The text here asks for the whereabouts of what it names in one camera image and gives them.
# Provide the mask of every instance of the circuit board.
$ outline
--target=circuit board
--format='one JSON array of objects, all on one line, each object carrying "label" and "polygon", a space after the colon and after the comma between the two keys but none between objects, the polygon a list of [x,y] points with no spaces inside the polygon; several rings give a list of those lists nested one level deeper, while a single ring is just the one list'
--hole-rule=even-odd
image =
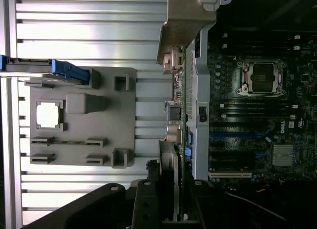
[{"label": "circuit board", "polygon": [[317,36],[211,29],[209,177],[314,180]]}]

